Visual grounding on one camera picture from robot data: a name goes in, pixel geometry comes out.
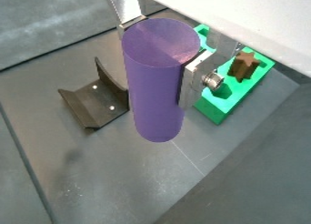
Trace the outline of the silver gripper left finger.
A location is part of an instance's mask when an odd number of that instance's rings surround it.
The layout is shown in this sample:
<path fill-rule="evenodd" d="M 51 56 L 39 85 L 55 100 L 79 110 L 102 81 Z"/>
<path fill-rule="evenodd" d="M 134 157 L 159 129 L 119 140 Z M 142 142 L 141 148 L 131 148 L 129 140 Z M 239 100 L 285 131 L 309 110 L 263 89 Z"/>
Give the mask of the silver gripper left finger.
<path fill-rule="evenodd" d="M 119 38 L 126 31 L 147 17 L 142 14 L 139 0 L 107 0 L 114 11 Z"/>

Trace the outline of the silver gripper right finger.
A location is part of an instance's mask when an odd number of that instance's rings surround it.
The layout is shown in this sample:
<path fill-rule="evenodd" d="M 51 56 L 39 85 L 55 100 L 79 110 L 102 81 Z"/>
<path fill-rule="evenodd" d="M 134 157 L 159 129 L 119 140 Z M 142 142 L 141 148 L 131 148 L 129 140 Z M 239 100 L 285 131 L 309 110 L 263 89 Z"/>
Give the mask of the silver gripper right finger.
<path fill-rule="evenodd" d="M 183 67 L 183 81 L 179 93 L 179 106 L 190 108 L 202 97 L 207 87 L 215 91 L 223 84 L 223 76 L 218 73 L 222 66 L 242 50 L 243 45 L 217 30 L 210 30 L 207 45 L 214 52 L 205 49 Z"/>

